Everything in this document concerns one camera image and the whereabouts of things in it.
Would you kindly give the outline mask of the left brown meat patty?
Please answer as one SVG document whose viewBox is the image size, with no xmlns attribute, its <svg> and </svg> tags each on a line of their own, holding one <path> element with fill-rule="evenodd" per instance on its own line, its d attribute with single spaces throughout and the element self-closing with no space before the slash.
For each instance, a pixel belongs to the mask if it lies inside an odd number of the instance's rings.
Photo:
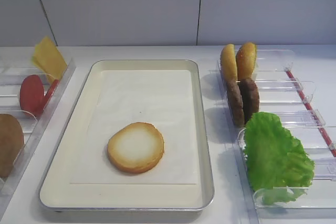
<svg viewBox="0 0 336 224">
<path fill-rule="evenodd" d="M 236 127 L 243 127 L 245 124 L 243 100 L 240 89 L 235 80 L 226 83 L 228 102 L 232 111 L 233 121 Z"/>
</svg>

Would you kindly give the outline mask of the right brown meat patty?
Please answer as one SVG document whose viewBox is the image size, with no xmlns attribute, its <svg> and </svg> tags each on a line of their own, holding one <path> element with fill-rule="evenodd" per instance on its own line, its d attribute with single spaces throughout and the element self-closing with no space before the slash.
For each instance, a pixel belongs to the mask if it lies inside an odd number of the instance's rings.
<svg viewBox="0 0 336 224">
<path fill-rule="evenodd" d="M 245 124 L 254 113 L 259 112 L 259 91 L 255 81 L 251 78 L 240 80 L 240 94 L 243 101 L 243 112 Z"/>
</svg>

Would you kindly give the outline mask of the red tomato slice back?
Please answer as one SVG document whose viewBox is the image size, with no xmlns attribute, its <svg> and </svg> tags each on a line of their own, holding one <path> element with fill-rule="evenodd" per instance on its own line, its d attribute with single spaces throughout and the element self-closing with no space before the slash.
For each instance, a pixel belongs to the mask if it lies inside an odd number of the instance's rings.
<svg viewBox="0 0 336 224">
<path fill-rule="evenodd" d="M 40 108 L 40 111 L 39 111 L 40 115 L 43 113 L 44 108 L 47 106 L 48 102 L 50 101 L 51 97 L 53 96 L 54 91 L 55 91 L 58 83 L 59 83 L 59 80 L 55 79 L 53 81 L 53 83 L 51 84 L 51 86 L 49 87 L 48 91 L 46 92 L 45 96 L 43 97 L 42 102 L 41 102 L 41 108 Z"/>
</svg>

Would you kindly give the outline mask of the red tomato slice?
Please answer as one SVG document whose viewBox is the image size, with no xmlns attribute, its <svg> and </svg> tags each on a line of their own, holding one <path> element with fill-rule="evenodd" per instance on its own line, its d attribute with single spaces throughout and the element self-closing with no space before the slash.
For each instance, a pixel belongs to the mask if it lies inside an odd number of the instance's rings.
<svg viewBox="0 0 336 224">
<path fill-rule="evenodd" d="M 51 84 L 51 86 L 49 87 L 48 91 L 46 92 L 45 96 L 43 97 L 42 102 L 41 102 L 41 108 L 40 108 L 40 111 L 39 111 L 40 115 L 43 113 L 44 108 L 47 106 L 48 102 L 50 101 L 51 97 L 53 96 L 54 91 L 55 91 L 58 83 L 59 83 L 59 80 L 55 79 L 53 81 L 53 83 Z"/>
<path fill-rule="evenodd" d="M 20 87 L 20 108 L 34 116 L 40 116 L 43 112 L 43 99 L 44 87 L 40 77 L 36 74 L 26 77 Z"/>
</svg>

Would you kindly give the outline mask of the yellow cheese slice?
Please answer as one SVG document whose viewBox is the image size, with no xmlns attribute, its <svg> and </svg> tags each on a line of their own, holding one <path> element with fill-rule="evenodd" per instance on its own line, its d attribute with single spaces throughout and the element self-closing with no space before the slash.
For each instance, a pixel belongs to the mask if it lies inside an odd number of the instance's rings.
<svg viewBox="0 0 336 224">
<path fill-rule="evenodd" d="M 67 64 L 54 42 L 45 36 L 35 45 L 32 63 L 47 75 L 47 81 L 52 84 L 60 80 Z"/>
</svg>

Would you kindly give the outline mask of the red tomato slice front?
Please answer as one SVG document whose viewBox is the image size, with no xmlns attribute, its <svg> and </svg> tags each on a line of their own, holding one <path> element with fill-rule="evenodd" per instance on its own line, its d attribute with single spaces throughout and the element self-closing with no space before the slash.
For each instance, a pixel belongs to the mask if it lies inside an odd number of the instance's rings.
<svg viewBox="0 0 336 224">
<path fill-rule="evenodd" d="M 43 112 L 43 99 L 44 87 L 40 77 L 36 74 L 26 77 L 20 87 L 20 108 L 34 116 L 40 116 Z"/>
</svg>

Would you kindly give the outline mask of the white parchment paper sheet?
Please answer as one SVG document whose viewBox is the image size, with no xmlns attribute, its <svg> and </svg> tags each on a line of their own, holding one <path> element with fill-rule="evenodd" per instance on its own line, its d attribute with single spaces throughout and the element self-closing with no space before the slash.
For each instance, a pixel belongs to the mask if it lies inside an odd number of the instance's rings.
<svg viewBox="0 0 336 224">
<path fill-rule="evenodd" d="M 197 141 L 191 74 L 187 70 L 106 70 L 81 110 L 84 138 L 70 181 L 74 184 L 196 184 Z M 116 169 L 107 158 L 111 136 L 134 122 L 154 125 L 164 154 L 142 174 Z"/>
</svg>

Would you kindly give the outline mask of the metal baking tray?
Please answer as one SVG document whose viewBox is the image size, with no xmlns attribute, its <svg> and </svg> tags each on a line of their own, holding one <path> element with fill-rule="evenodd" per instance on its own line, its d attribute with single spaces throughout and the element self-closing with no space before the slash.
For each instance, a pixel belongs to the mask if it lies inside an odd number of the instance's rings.
<svg viewBox="0 0 336 224">
<path fill-rule="evenodd" d="M 84 132 L 81 110 L 106 70 L 187 70 L 191 74 L 197 141 L 196 184 L 74 184 L 70 181 Z M 41 203 L 54 210 L 200 211 L 214 197 L 211 159 L 199 83 L 198 66 L 191 60 L 101 60 L 89 71 L 72 115 L 40 187 Z"/>
</svg>

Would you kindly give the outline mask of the bottom bun slice on tray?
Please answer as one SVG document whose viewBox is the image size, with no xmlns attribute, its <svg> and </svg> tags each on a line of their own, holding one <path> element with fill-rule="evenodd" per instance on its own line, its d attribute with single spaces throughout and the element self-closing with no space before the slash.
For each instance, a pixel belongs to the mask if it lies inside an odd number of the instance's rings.
<svg viewBox="0 0 336 224">
<path fill-rule="evenodd" d="M 116 132 L 107 144 L 110 163 L 118 170 L 130 174 L 151 170 L 163 154 L 163 135 L 150 123 L 131 123 Z"/>
</svg>

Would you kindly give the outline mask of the left top bun right rack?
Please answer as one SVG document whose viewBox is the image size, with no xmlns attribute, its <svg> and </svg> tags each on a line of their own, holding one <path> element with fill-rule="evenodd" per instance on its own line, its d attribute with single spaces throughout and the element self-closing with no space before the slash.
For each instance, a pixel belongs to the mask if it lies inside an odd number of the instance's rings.
<svg viewBox="0 0 336 224">
<path fill-rule="evenodd" d="M 237 82 L 237 64 L 235 47 L 233 44 L 227 44 L 220 54 L 220 66 L 224 79 L 229 81 Z"/>
</svg>

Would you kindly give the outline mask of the bun rack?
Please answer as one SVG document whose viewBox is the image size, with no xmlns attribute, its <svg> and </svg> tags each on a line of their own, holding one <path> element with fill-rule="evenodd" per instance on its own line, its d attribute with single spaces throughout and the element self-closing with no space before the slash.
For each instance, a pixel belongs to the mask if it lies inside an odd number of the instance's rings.
<svg viewBox="0 0 336 224">
<path fill-rule="evenodd" d="M 220 66 L 224 79 L 229 81 L 237 82 L 237 64 L 235 47 L 233 44 L 227 44 L 220 54 Z"/>
<path fill-rule="evenodd" d="M 255 69 L 257 46 L 252 42 L 243 44 L 236 54 L 238 81 L 251 78 Z"/>
</svg>

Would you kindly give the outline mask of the right clear acrylic rack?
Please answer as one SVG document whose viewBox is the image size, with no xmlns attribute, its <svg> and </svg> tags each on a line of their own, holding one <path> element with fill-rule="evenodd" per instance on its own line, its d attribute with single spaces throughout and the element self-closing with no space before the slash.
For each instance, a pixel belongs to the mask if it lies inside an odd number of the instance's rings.
<svg viewBox="0 0 336 224">
<path fill-rule="evenodd" d="M 244 153 L 245 130 L 234 125 L 222 69 L 216 66 L 229 146 L 240 180 L 240 223 L 335 218 L 335 127 L 327 125 L 320 112 L 311 106 L 316 85 L 293 75 L 292 56 L 289 50 L 259 50 L 253 80 L 259 91 L 259 109 L 278 115 L 282 125 L 302 142 L 315 163 L 312 184 L 302 188 L 253 190 L 250 187 Z"/>
</svg>

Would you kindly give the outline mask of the clear acrylic rack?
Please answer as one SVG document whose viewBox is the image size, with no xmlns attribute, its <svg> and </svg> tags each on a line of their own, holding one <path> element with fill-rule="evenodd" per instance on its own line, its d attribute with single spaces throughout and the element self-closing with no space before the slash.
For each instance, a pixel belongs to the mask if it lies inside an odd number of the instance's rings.
<svg viewBox="0 0 336 224">
<path fill-rule="evenodd" d="M 14 169 L 7 178 L 1 179 L 1 211 L 7 208 L 12 199 L 75 69 L 75 62 L 71 59 L 63 77 L 45 106 L 43 114 L 37 118 L 34 115 L 28 116 L 27 113 L 20 109 L 19 90 L 21 83 L 31 74 L 38 75 L 45 90 L 47 90 L 50 85 L 46 74 L 37 68 L 1 66 L 1 113 L 11 114 L 16 117 L 24 134 L 24 146 L 14 161 Z"/>
<path fill-rule="evenodd" d="M 253 80 L 259 91 L 259 109 L 278 115 L 282 125 L 302 142 L 315 163 L 312 184 L 302 188 L 253 190 L 250 187 L 244 153 L 245 130 L 234 125 L 222 69 L 216 66 L 229 146 L 240 180 L 240 223 L 335 218 L 335 127 L 327 125 L 320 112 L 311 106 L 316 85 L 293 75 L 292 56 L 289 50 L 259 50 Z"/>
</svg>

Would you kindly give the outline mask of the left clear acrylic rack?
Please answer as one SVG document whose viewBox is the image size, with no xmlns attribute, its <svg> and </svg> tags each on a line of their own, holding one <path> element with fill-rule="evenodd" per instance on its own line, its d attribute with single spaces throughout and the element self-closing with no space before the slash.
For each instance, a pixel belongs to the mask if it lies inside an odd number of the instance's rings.
<svg viewBox="0 0 336 224">
<path fill-rule="evenodd" d="M 12 199 L 75 69 L 75 62 L 71 59 L 63 77 L 45 106 L 43 114 L 37 118 L 34 115 L 28 116 L 27 113 L 20 109 L 19 90 L 21 83 L 31 74 L 38 75 L 45 90 L 47 90 L 50 85 L 46 74 L 37 68 L 1 66 L 1 113 L 11 114 L 16 117 L 24 134 L 24 146 L 14 161 L 14 169 L 7 178 L 1 179 L 1 211 L 7 208 Z"/>
</svg>

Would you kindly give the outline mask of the brown bun in left rack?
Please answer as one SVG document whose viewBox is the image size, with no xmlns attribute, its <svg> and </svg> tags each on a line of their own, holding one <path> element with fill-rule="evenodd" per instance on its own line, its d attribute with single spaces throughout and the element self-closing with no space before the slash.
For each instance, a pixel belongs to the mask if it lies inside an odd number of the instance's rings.
<svg viewBox="0 0 336 224">
<path fill-rule="evenodd" d="M 1 114 L 1 178 L 7 177 L 24 145 L 24 135 L 19 121 L 10 114 Z"/>
</svg>

